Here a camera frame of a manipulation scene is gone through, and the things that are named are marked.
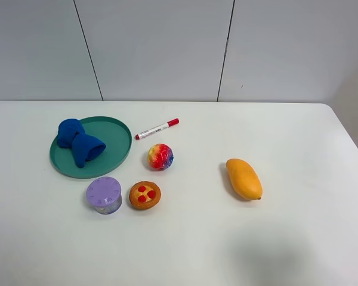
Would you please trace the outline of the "purple lidded round jar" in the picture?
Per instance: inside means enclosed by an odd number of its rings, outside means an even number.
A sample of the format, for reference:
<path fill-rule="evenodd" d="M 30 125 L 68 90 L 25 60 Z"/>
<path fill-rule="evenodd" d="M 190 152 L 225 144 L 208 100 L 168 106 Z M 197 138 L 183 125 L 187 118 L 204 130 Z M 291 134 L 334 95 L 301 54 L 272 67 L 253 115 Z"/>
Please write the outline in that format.
<path fill-rule="evenodd" d="M 122 205 L 121 185 L 115 178 L 100 177 L 88 186 L 86 199 L 99 214 L 112 214 Z"/>

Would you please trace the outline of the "red capped white marker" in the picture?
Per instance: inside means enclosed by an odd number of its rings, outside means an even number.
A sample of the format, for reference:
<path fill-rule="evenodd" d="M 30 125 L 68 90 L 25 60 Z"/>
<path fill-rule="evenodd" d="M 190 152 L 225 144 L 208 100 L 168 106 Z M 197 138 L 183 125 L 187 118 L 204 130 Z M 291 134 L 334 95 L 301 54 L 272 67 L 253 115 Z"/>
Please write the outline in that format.
<path fill-rule="evenodd" d="M 135 138 L 136 140 L 140 140 L 140 139 L 143 139 L 143 138 L 148 137 L 148 136 L 150 136 L 150 135 L 153 135 L 153 134 L 155 134 L 155 133 L 157 133 L 157 132 L 160 132 L 160 131 L 162 131 L 162 130 L 165 130 L 165 129 L 167 129 L 167 128 L 170 128 L 170 127 L 172 127 L 172 126 L 175 126 L 175 125 L 177 125 L 177 124 L 179 124 L 179 119 L 178 119 L 178 118 L 173 119 L 173 120 L 170 120 L 170 121 L 168 121 L 168 122 L 166 122 L 166 123 L 163 123 L 163 124 L 161 124 L 161 125 L 159 125 L 159 126 L 150 128 L 150 129 L 145 130 L 145 131 L 143 131 L 143 132 L 140 132 L 140 133 L 136 134 L 134 138 Z"/>

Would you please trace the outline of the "rainbow squishy ball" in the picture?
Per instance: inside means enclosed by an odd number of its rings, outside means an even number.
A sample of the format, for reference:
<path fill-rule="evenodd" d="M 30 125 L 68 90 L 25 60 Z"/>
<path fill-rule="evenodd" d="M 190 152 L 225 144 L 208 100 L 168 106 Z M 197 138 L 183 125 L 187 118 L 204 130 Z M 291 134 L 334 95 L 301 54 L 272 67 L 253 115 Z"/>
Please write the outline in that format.
<path fill-rule="evenodd" d="M 172 165 L 172 149 L 165 144 L 156 144 L 149 149 L 147 161 L 153 170 L 166 170 Z"/>

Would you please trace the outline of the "round teal plate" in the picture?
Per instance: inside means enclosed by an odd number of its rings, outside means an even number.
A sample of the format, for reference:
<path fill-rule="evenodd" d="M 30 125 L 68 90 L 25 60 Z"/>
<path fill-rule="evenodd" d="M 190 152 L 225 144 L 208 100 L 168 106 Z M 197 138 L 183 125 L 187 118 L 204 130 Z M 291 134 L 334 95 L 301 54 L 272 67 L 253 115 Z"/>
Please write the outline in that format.
<path fill-rule="evenodd" d="M 78 179 L 89 179 L 105 175 L 119 167 L 129 154 L 132 136 L 129 128 L 120 120 L 94 116 L 80 120 L 85 132 L 106 145 L 95 159 L 80 168 L 76 165 L 73 151 L 58 146 L 54 139 L 50 147 L 51 164 L 61 174 Z"/>

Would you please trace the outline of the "toy fruit tart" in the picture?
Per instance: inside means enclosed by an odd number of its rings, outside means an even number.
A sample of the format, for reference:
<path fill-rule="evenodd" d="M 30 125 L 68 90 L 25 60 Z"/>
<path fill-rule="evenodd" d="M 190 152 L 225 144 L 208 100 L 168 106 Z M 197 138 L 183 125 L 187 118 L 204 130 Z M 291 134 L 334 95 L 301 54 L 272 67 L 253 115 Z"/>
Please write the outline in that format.
<path fill-rule="evenodd" d="M 129 191 L 129 201 L 137 210 L 151 209 L 161 199 L 161 189 L 153 182 L 141 181 Z"/>

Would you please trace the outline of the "yellow toy mango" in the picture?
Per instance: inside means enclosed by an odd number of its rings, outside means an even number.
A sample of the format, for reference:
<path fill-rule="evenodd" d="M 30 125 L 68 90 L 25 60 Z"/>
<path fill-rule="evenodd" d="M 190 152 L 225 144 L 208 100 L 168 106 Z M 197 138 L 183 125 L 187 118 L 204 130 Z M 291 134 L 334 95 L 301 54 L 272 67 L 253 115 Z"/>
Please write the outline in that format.
<path fill-rule="evenodd" d="M 231 158 L 226 162 L 226 169 L 237 194 L 247 201 L 261 199 L 263 195 L 261 182 L 250 164 L 238 158 Z"/>

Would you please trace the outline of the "blue rolled cloth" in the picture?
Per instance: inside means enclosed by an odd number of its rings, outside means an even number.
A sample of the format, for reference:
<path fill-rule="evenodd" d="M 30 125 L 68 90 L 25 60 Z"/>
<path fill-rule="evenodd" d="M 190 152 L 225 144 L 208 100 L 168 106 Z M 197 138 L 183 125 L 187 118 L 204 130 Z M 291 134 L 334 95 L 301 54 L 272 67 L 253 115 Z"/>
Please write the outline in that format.
<path fill-rule="evenodd" d="M 96 159 L 106 149 L 103 141 L 86 133 L 78 119 L 66 119 L 59 124 L 57 145 L 71 149 L 75 164 L 79 168 Z"/>

